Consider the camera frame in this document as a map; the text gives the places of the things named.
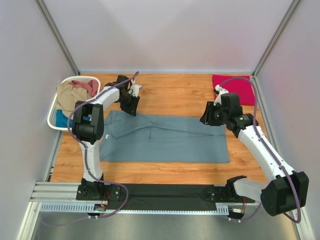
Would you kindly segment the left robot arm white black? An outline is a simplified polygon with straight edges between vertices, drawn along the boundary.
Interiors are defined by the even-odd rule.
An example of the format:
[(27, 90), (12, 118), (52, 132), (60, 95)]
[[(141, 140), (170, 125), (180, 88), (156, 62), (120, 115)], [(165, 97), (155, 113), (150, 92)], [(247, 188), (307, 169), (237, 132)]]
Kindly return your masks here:
[(104, 111), (111, 104), (120, 103), (123, 112), (136, 116), (141, 88), (134, 81), (109, 83), (97, 96), (76, 103), (72, 112), (71, 135), (79, 142), (84, 163), (83, 177), (77, 190), (80, 198), (99, 198), (107, 191), (99, 151), (104, 134)]

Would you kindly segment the grey-blue t-shirt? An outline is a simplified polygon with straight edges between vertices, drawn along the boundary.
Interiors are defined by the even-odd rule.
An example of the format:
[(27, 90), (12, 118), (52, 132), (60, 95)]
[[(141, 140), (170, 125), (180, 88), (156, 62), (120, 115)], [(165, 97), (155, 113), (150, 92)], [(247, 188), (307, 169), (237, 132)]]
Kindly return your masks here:
[(204, 125), (196, 117), (112, 110), (99, 146), (104, 162), (230, 162), (224, 126)]

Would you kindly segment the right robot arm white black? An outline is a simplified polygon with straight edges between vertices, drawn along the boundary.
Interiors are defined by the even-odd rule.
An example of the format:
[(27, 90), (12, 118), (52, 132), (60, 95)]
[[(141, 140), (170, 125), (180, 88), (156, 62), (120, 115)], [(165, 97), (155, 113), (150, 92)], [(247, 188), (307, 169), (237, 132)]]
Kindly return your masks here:
[(227, 184), (237, 196), (258, 202), (270, 215), (284, 214), (287, 218), (296, 211), (299, 223), (306, 205), (309, 178), (305, 172), (295, 171), (270, 144), (256, 120), (255, 113), (244, 113), (239, 101), (220, 104), (209, 101), (200, 122), (208, 126), (226, 126), (251, 152), (262, 169), (267, 183), (241, 175), (230, 178)]

